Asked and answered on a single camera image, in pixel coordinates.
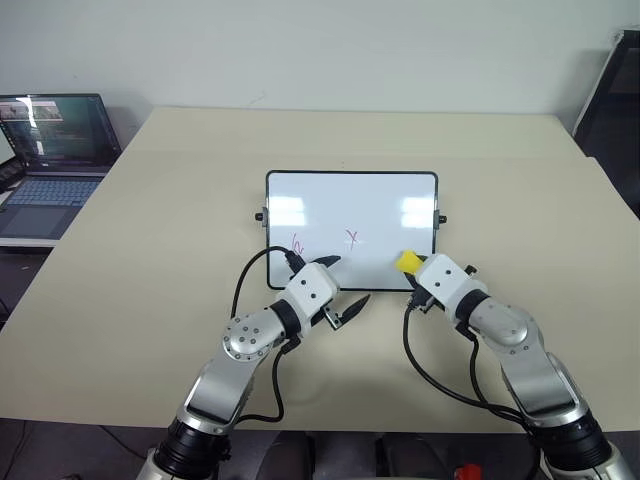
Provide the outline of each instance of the whiteboard frame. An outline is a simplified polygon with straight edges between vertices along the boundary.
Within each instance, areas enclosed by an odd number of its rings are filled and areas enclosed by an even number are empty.
[[[434,189],[433,189],[433,238],[431,240],[431,244],[433,246],[430,253],[436,252],[436,234],[439,230],[439,212],[440,207],[438,205],[438,174],[431,170],[269,170],[267,175],[265,176],[265,205],[269,205],[269,177],[273,173],[317,173],[317,174],[345,174],[345,175],[407,175],[407,174],[415,174],[415,175],[431,175],[434,178]],[[265,209],[266,214],[266,225],[264,225],[266,230],[266,247],[269,245],[269,210]],[[267,285],[272,290],[284,290],[285,287],[274,287],[271,285],[271,281],[269,278],[269,269],[270,265],[270,257],[271,255],[267,254]],[[362,288],[340,288],[342,291],[351,291],[351,292],[412,292],[414,288],[411,286],[409,281],[407,280],[408,287],[406,289],[396,289],[396,288],[370,288],[370,289],[362,289]]]

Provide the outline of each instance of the laptop keyboard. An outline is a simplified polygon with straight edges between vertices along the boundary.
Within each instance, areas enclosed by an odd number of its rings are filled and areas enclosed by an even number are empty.
[[[99,180],[26,180],[6,204],[82,207],[99,184]]]

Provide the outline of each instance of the white whiteboard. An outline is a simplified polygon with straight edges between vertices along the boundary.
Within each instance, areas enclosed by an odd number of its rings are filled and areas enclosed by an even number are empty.
[[[342,289],[410,290],[394,262],[403,250],[435,251],[437,189],[432,172],[271,171],[267,245],[306,261],[340,255],[330,270]],[[272,288],[292,275],[279,252],[267,270]]]

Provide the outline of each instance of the tabletop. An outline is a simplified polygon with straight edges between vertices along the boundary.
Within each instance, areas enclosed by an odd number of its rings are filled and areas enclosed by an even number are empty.
[[[0,416],[165,426],[217,348],[271,169],[432,170],[439,250],[528,310],[607,430],[640,428],[640,228],[551,116],[156,109],[0,332]],[[265,264],[241,312],[272,303]],[[348,305],[357,294],[345,294]],[[281,363],[286,416],[307,430],[514,431],[425,384],[401,343],[407,294],[376,293],[338,332],[320,324]],[[415,355],[471,393],[470,343],[415,315]],[[270,362],[247,413],[275,410]],[[487,396],[510,403],[481,349]]]

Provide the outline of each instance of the yellow eraser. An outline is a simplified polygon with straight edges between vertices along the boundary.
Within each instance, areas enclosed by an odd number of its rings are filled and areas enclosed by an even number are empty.
[[[415,273],[420,270],[422,264],[423,261],[420,260],[412,250],[405,250],[402,252],[402,256],[396,260],[396,268],[401,272],[410,273],[411,275],[415,275]]]

